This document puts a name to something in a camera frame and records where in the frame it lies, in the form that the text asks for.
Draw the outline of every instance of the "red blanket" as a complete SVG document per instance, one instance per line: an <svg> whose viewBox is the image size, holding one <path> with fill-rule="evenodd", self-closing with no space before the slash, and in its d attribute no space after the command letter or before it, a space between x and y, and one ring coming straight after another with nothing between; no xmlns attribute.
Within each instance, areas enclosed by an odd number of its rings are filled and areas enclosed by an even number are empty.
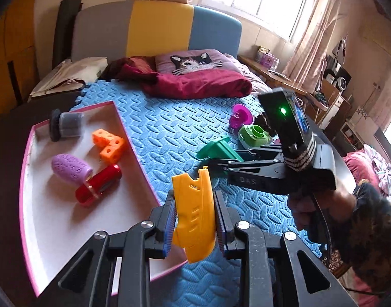
<svg viewBox="0 0 391 307"><path fill-rule="evenodd" d="M251 82L244 76L224 69L199 70L176 76L143 71L124 64L116 79L139 81L148 95L170 99L240 98L252 90Z"/></svg>

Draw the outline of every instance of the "camouflage sleeve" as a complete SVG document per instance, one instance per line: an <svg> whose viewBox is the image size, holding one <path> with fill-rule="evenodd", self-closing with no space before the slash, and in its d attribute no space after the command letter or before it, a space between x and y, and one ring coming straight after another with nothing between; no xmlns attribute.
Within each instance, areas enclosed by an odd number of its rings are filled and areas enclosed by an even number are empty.
<svg viewBox="0 0 391 307"><path fill-rule="evenodd" d="M391 287L391 205L370 184L355 189L350 220L335 226L332 237L341 258L372 291Z"/></svg>

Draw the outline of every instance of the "person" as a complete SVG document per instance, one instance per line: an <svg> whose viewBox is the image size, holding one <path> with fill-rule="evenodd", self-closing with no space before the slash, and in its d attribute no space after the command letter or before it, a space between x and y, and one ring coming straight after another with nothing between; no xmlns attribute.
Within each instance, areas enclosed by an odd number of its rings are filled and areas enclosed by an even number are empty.
<svg viewBox="0 0 391 307"><path fill-rule="evenodd" d="M372 292L386 292L379 306L391 306L391 204L367 180L360 181L353 194L338 180L336 190L314 196L329 210L332 244L342 260ZM291 194L288 207L299 231L309 225L315 211L309 196Z"/></svg>

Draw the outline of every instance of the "diamond pattern mat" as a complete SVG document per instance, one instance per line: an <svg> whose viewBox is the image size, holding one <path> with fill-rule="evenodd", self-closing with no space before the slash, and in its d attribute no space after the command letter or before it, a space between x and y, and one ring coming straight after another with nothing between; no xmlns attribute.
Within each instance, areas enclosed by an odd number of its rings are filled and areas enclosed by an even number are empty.
<svg viewBox="0 0 391 307"><path fill-rule="evenodd" d="M197 177L197 152L221 135L231 136L230 145L241 149L238 138L228 131L232 107L246 105L253 114L262 111L256 98L206 98L169 100L147 97L135 84L98 81L83 90L73 109L114 101L133 146L161 203L172 189L171 177L188 172ZM286 196L231 186L225 178L213 179L227 205L243 220L263 231L281 235L294 231L320 256L317 244L305 231L297 232ZM186 264L151 283L151 306L234 306L238 301L239 260L225 260L216 247L205 260Z"/></svg>

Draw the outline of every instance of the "cable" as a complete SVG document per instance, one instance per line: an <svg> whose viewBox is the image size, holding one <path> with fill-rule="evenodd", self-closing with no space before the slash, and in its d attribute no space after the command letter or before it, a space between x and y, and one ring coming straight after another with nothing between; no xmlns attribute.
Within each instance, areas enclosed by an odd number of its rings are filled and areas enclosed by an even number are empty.
<svg viewBox="0 0 391 307"><path fill-rule="evenodd" d="M329 269L329 265L331 264L331 255L332 255L332 240L331 240L331 233L329 232L328 223L326 222L325 215L319 206L318 200L315 198L315 195L313 193L310 193L312 202L316 208L316 211L321 214L322 217L322 225L324 227L324 231L326 232L326 238L328 239L328 253L326 254L326 267Z"/></svg>
<svg viewBox="0 0 391 307"><path fill-rule="evenodd" d="M385 294L385 292L366 292L366 291L359 291L359 290L354 290L354 289L349 289L347 287L343 287L346 291L350 291L350 292L355 292L355 293L359 293L359 294L365 294L365 295L377 295L377 296L382 296Z"/></svg>

